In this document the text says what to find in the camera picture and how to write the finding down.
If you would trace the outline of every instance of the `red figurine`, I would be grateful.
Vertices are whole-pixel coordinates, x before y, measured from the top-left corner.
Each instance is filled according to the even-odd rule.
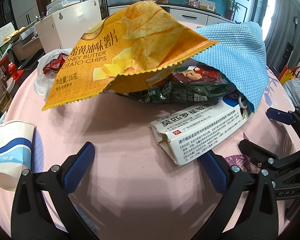
[[[16,65],[13,64],[12,62],[9,64],[9,73],[15,82],[19,79],[19,77],[23,74],[23,72],[24,72],[23,69],[16,70]]]

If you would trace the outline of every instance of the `honey butter potato chips bag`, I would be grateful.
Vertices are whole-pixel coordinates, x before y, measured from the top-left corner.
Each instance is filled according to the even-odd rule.
[[[102,91],[146,90],[179,63],[218,42],[180,24],[153,1],[134,3],[82,35],[59,70],[42,110]]]

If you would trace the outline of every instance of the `metal screw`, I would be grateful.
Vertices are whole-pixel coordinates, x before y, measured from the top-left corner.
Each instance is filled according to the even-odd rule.
[[[239,172],[239,171],[240,171],[240,168],[239,168],[237,165],[233,165],[233,166],[231,166],[231,170],[232,170],[233,172]]]
[[[29,170],[28,169],[25,169],[22,171],[22,175],[26,176],[29,174]]]
[[[59,169],[60,169],[60,166],[59,166],[59,165],[53,165],[53,166],[51,167],[51,171],[52,171],[52,172],[57,172]]]
[[[262,169],[261,173],[262,173],[263,176],[267,176],[269,174],[269,172],[265,169]]]

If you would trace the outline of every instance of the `white plastic bag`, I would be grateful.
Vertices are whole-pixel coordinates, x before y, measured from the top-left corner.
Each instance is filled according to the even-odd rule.
[[[288,80],[284,83],[283,87],[294,106],[300,106],[300,79],[294,78]]]
[[[46,102],[46,100],[48,99],[57,73],[45,75],[43,74],[43,68],[47,64],[49,64],[51,60],[57,59],[61,53],[69,55],[71,51],[72,49],[55,49],[45,54],[42,58],[38,60],[39,64],[37,65],[37,79],[33,84],[33,88],[38,95],[45,96],[44,102]]]

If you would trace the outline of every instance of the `potted plant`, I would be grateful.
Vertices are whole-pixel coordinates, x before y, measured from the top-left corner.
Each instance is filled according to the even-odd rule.
[[[233,20],[233,14],[241,10],[240,4],[234,0],[223,0],[223,6],[225,7],[225,18]]]

